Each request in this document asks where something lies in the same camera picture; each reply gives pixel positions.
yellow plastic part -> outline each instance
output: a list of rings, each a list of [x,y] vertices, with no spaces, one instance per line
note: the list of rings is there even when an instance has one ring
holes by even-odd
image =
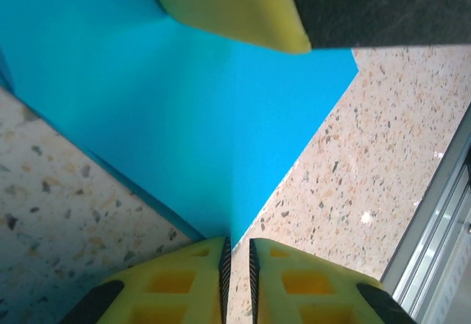
[[[306,53],[312,45],[294,0],[159,0],[177,21],[282,52]]]
[[[209,239],[109,277],[104,283],[119,280],[124,288],[98,324],[221,323],[219,262],[225,242]]]
[[[366,283],[381,289],[374,278],[269,239],[252,242],[252,296],[258,273],[258,307],[252,312],[258,324],[383,324],[356,288]]]

blue sheet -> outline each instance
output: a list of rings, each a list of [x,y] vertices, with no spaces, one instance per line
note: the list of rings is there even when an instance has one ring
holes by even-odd
[[[0,19],[19,99],[184,232],[233,244],[357,73],[350,50],[237,43],[156,0],[0,0]]]

yellow foam block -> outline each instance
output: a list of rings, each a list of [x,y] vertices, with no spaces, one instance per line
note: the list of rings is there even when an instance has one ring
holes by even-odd
[[[311,50],[294,0],[159,0],[177,21],[225,37],[276,49]]]
[[[258,324],[383,324],[357,284],[374,278],[268,239],[250,244],[252,313]]]
[[[225,323],[230,242],[193,244],[109,277],[124,288],[99,324]]]

speckled floor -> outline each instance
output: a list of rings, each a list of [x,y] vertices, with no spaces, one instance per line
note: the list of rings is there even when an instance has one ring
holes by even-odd
[[[471,102],[471,46],[355,57],[360,73],[234,252],[229,323],[251,323],[249,237],[379,278]],[[5,91],[0,239],[2,323],[53,323],[110,273],[189,242]]]

blue foam board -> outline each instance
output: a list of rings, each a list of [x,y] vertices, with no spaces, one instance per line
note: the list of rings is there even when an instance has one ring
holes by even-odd
[[[156,0],[0,0],[0,18],[19,99],[184,232],[234,244],[357,73],[350,50],[258,48]]]

